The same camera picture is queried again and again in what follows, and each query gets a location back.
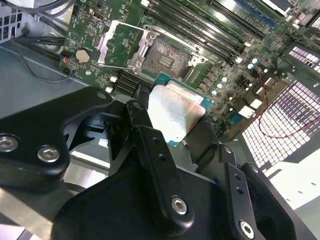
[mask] blue ram slot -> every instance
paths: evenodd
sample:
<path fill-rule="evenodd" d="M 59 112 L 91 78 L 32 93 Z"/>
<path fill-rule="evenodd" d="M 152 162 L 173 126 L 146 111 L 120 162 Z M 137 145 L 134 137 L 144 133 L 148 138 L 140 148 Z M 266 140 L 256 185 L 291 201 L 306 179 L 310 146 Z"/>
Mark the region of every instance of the blue ram slot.
<path fill-rule="evenodd" d="M 245 0 L 234 0 L 236 3 L 238 3 L 241 7 L 243 7 L 244 9 L 248 10 L 250 13 L 252 13 L 253 15 L 255 15 L 257 18 L 259 18 L 261 21 L 263 21 L 264 23 L 266 23 L 269 27 L 274 28 L 276 26 L 276 24 L 269 20 L 268 18 L 262 16 L 259 12 L 257 12 L 254 8 L 252 8 L 251 6 L 249 6 Z"/>

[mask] silver screw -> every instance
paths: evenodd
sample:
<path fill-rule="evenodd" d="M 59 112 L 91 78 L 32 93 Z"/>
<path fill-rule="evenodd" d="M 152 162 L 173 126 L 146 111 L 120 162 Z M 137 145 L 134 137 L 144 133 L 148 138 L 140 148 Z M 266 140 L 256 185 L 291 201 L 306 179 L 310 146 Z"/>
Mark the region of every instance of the silver screw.
<path fill-rule="evenodd" d="M 18 140 L 13 136 L 0 136 L 0 152 L 9 153 L 18 147 Z"/>
<path fill-rule="evenodd" d="M 256 173 L 259 173 L 259 169 L 256 166 L 254 165 L 250 165 L 250 166 L 253 171 L 255 171 Z"/>
<path fill-rule="evenodd" d="M 231 154 L 232 151 L 230 148 L 228 148 L 227 146 L 224 146 L 224 150 L 228 153 L 228 154 Z"/>
<path fill-rule="evenodd" d="M 142 110 L 142 109 L 144 109 L 142 106 L 141 106 L 141 104 L 140 103 L 138 103 L 138 102 L 134 102 L 133 103 L 133 106 L 135 106 L 137 109 L 139 109 L 139 110 Z"/>
<path fill-rule="evenodd" d="M 136 63 L 135 63 L 135 67 L 136 68 L 141 68 L 141 66 L 142 66 L 142 63 L 140 62 L 140 61 L 137 61 Z"/>
<path fill-rule="evenodd" d="M 37 157 L 46 163 L 54 163 L 60 157 L 57 149 L 52 146 L 44 146 L 38 150 Z"/>
<path fill-rule="evenodd" d="M 101 99 L 107 99 L 107 96 L 106 96 L 105 94 L 101 93 L 101 92 L 98 93 L 97 96 L 98 96 L 99 98 L 101 98 Z"/>
<path fill-rule="evenodd" d="M 239 226 L 244 235 L 249 239 L 254 239 L 255 233 L 252 227 L 245 221 L 239 221 Z"/>
<path fill-rule="evenodd" d="M 174 197 L 171 200 L 171 206 L 177 214 L 185 215 L 187 213 L 187 205 L 180 197 Z"/>
<path fill-rule="evenodd" d="M 156 39 L 156 36 L 154 34 L 150 34 L 150 39 L 154 40 L 154 39 Z"/>

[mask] motherboard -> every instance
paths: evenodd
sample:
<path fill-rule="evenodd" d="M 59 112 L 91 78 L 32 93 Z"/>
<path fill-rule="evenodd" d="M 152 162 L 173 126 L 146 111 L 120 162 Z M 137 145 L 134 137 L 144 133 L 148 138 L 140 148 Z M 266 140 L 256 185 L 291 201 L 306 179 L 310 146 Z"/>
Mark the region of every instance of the motherboard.
<path fill-rule="evenodd" d="M 257 116 L 262 86 L 272 92 L 286 74 L 278 63 L 289 46 L 320 49 L 306 34 L 319 9 L 318 0 L 77 0 L 60 68 L 129 96 L 164 73 L 212 100 L 222 135 Z"/>

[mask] ventilation grille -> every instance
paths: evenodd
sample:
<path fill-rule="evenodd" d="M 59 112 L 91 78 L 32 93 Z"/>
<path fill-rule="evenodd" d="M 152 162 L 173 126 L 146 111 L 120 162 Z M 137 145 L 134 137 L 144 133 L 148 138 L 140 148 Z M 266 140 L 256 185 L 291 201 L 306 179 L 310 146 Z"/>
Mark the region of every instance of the ventilation grille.
<path fill-rule="evenodd" d="M 289 52 L 289 55 L 320 73 L 320 56 L 316 53 L 311 53 L 311 51 L 306 48 L 295 46 L 292 51 Z"/>
<path fill-rule="evenodd" d="M 0 4 L 0 44 L 20 36 L 26 19 L 27 13 Z"/>
<path fill-rule="evenodd" d="M 263 114 L 261 129 L 270 136 L 286 136 L 319 116 L 320 98 L 295 81 Z M 285 160 L 320 129 L 320 121 L 315 121 L 291 137 L 277 139 L 264 136 L 258 125 L 256 119 L 242 135 L 261 170 L 268 170 Z"/>

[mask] green circuit board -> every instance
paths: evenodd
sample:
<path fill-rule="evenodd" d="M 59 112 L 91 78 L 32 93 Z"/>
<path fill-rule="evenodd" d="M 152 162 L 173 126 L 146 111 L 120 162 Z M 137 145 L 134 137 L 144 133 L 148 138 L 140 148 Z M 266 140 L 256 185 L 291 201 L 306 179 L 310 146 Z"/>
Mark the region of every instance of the green circuit board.
<path fill-rule="evenodd" d="M 314 0 L 287 2 L 288 15 L 305 15 L 301 23 L 320 9 Z M 106 35 L 115 21 L 120 24 Z M 77 0 L 60 67 L 127 95 L 139 81 L 152 84 L 165 73 L 213 100 L 208 114 L 223 133 L 237 114 L 230 106 L 261 86 L 262 78 L 277 78 L 278 57 L 289 45 L 319 50 L 301 28 L 261 0 Z M 156 36 L 146 37 L 150 44 L 139 66 L 132 66 L 144 35 L 151 33 Z M 79 50 L 85 50 L 87 61 L 79 60 Z"/>

